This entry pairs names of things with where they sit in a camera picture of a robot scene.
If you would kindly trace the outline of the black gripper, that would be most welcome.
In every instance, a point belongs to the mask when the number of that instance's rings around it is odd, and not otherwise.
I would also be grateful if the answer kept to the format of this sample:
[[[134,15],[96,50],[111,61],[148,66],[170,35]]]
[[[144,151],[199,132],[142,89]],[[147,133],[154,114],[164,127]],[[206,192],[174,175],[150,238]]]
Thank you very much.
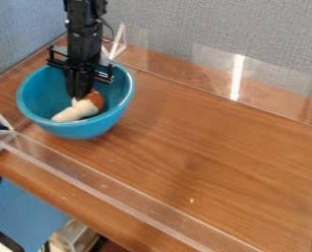
[[[63,72],[65,90],[71,97],[80,98],[77,85],[81,85],[81,96],[85,96],[95,81],[107,85],[112,82],[112,64],[103,66],[105,72],[97,70],[101,65],[101,42],[96,31],[88,34],[69,32],[65,47],[51,44],[45,49],[47,64]]]

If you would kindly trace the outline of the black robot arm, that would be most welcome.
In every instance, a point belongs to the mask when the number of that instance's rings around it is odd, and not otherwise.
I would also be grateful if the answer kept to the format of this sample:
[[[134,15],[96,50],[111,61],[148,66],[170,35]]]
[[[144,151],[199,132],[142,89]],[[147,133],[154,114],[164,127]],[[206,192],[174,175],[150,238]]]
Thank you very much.
[[[63,0],[67,14],[67,46],[51,44],[47,64],[61,70],[67,94],[80,100],[91,92],[93,82],[109,84],[113,79],[113,64],[101,61],[103,27],[111,26],[103,19],[107,0]]]

